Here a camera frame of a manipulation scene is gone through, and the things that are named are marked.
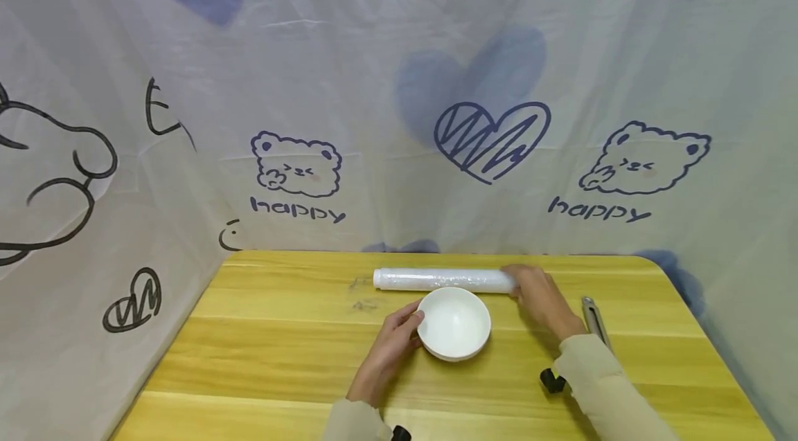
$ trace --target person's right hand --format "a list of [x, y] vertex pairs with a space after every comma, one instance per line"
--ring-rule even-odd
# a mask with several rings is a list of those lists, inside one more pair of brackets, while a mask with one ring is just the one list
[[502, 271], [518, 284], [510, 295], [518, 300], [532, 320], [545, 326], [560, 342], [587, 333], [584, 322], [568, 307], [551, 275], [526, 264], [509, 264], [502, 267]]

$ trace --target person's left hand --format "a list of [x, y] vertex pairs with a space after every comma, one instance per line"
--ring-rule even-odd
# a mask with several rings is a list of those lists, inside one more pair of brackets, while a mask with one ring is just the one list
[[398, 372], [404, 358], [421, 346], [415, 335], [424, 320], [424, 311], [416, 311], [419, 303], [421, 299], [385, 317], [368, 356], [357, 369], [346, 394], [348, 400], [364, 401], [378, 407], [385, 387]]

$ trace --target white bowl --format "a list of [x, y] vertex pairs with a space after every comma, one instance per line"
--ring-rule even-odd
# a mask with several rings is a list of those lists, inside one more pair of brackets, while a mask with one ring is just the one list
[[446, 361], [476, 356], [490, 336], [488, 307], [466, 289], [435, 289], [418, 306], [424, 321], [418, 336], [427, 351]]

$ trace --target hand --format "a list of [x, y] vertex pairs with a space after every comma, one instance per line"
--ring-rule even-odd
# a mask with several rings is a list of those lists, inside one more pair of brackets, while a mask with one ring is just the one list
[[424, 320], [424, 311], [416, 311], [419, 303], [421, 299], [385, 317], [368, 356], [357, 369], [346, 394], [348, 400], [378, 407], [385, 387], [395, 377], [404, 358], [421, 346], [416, 329]]
[[518, 300], [532, 320], [545, 326], [560, 342], [587, 333], [582, 319], [568, 307], [550, 274], [525, 264], [510, 264], [502, 267], [502, 271], [518, 284], [510, 295]]

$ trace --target plastic wrap roll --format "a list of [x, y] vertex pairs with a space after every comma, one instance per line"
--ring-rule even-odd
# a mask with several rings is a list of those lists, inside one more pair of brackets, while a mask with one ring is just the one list
[[460, 287], [471, 292], [509, 294], [515, 281], [498, 269], [378, 268], [374, 287], [381, 290], [424, 290]]

